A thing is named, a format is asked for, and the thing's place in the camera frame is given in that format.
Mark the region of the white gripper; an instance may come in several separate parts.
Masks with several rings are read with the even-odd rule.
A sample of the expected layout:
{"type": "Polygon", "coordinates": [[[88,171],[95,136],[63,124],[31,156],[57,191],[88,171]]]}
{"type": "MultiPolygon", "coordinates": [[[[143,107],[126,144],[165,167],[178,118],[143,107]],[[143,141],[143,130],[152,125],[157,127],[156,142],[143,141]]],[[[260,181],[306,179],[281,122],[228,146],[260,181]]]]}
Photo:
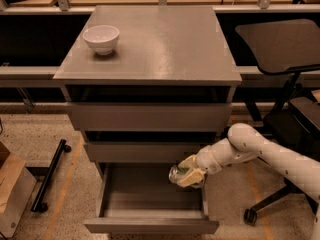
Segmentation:
{"type": "Polygon", "coordinates": [[[178,164],[177,184],[180,187],[199,185],[205,179],[206,173],[216,174],[229,162],[230,146],[228,144],[208,145],[197,155],[191,155],[178,164]]]}

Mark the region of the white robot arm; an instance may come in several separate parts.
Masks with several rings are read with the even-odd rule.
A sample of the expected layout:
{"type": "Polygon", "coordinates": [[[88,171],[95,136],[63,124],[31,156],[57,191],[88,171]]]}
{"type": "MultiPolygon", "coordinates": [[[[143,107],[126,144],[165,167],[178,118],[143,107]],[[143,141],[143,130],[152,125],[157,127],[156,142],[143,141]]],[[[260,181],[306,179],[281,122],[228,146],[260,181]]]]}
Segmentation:
{"type": "Polygon", "coordinates": [[[248,124],[236,123],[227,137],[207,145],[173,166],[169,180],[180,187],[201,188],[206,175],[223,167],[262,158],[316,203],[320,203],[320,163],[266,139],[248,124]]]}

